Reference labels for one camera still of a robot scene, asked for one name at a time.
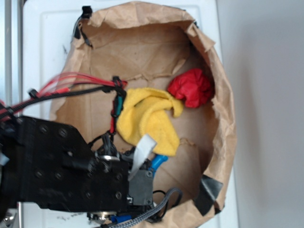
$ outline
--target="yellow cloth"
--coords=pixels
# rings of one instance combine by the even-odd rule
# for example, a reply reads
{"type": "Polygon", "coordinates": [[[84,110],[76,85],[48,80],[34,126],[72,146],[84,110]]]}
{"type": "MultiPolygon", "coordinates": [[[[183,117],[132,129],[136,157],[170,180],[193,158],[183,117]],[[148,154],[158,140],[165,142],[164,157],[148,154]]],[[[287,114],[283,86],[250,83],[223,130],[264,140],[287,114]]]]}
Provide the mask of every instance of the yellow cloth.
{"type": "Polygon", "coordinates": [[[156,142],[154,152],[174,156],[180,139],[165,110],[173,108],[173,117],[181,115],[183,104],[166,91],[154,88],[129,89],[117,121],[117,130],[124,140],[137,145],[144,134],[156,142]]]}

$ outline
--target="white wall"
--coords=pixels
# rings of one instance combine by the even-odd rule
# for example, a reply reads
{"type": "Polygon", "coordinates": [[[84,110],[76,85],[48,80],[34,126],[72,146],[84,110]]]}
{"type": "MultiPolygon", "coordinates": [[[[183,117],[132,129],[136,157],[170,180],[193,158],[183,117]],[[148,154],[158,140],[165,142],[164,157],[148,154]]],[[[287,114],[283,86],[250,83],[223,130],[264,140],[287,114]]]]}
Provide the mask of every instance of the white wall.
{"type": "Polygon", "coordinates": [[[304,227],[304,1],[218,0],[240,228],[304,227]]]}

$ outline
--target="brown paper bag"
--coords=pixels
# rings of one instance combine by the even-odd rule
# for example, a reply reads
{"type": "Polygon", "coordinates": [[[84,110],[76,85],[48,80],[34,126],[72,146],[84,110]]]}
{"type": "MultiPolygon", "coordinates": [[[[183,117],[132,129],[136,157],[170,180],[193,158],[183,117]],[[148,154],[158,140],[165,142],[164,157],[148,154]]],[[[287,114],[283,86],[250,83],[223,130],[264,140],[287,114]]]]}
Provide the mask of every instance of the brown paper bag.
{"type": "MultiPolygon", "coordinates": [[[[84,12],[78,22],[63,71],[107,80],[118,75],[129,81],[127,89],[166,90],[175,76],[196,67],[214,82],[209,103],[171,118],[181,144],[154,179],[155,190],[179,187],[181,204],[160,223],[142,222],[138,228],[194,228],[224,207],[237,138],[232,90],[213,46],[186,11],[156,4],[130,2],[84,12]]],[[[56,100],[51,119],[75,126],[89,142],[109,129],[113,98],[100,92],[56,100]]],[[[115,145],[119,151],[131,147],[118,135],[115,145]]]]}

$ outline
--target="blue tube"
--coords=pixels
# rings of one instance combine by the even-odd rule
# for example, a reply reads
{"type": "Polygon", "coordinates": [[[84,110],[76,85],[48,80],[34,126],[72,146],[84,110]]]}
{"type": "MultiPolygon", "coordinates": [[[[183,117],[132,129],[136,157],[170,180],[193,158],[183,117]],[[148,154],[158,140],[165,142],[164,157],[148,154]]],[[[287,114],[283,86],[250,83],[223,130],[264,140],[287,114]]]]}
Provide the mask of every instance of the blue tube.
{"type": "Polygon", "coordinates": [[[116,223],[122,223],[131,219],[131,215],[111,216],[111,221],[116,223]]]}
{"type": "Polygon", "coordinates": [[[156,155],[156,157],[152,160],[152,165],[151,165],[151,170],[153,171],[153,176],[155,176],[155,173],[157,171],[157,169],[160,167],[160,165],[163,162],[166,162],[168,160],[167,156],[164,155],[156,155]]]}

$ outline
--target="red cloth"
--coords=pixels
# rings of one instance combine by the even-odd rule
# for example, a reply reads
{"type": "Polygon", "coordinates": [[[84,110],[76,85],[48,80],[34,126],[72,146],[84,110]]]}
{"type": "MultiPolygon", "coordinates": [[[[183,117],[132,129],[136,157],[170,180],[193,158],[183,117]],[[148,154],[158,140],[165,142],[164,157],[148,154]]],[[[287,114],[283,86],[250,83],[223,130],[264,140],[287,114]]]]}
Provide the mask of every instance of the red cloth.
{"type": "Polygon", "coordinates": [[[185,100],[186,107],[197,108],[213,95],[213,87],[201,69],[191,69],[174,78],[168,92],[176,99],[185,100]]]}

